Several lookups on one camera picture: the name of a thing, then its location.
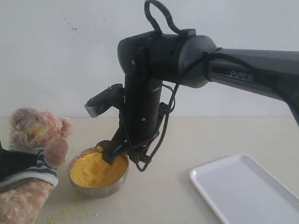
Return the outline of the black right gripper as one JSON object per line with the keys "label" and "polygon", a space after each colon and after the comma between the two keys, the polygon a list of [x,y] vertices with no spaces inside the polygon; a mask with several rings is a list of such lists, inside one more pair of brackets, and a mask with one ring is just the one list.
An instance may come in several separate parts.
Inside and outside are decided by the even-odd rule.
{"label": "black right gripper", "polygon": [[128,158],[140,172],[144,172],[150,163],[146,155],[152,142],[158,137],[164,116],[157,112],[153,119],[128,119],[124,112],[119,113],[119,127],[111,139],[110,146],[102,152],[102,159],[113,165],[116,158]]}

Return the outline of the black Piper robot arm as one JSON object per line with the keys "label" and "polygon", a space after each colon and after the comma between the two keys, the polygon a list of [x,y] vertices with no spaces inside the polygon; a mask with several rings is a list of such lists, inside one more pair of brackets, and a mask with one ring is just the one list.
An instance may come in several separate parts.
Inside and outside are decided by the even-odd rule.
{"label": "black Piper robot arm", "polygon": [[124,84],[113,84],[89,99],[85,109],[93,118],[111,107],[119,110],[119,128],[103,151],[113,164],[126,153],[149,165],[154,139],[164,139],[174,98],[160,101],[163,81],[200,88],[208,82],[242,89],[284,101],[299,117],[299,54],[297,51],[224,49],[204,35],[166,35],[147,32],[121,40],[118,60]]}

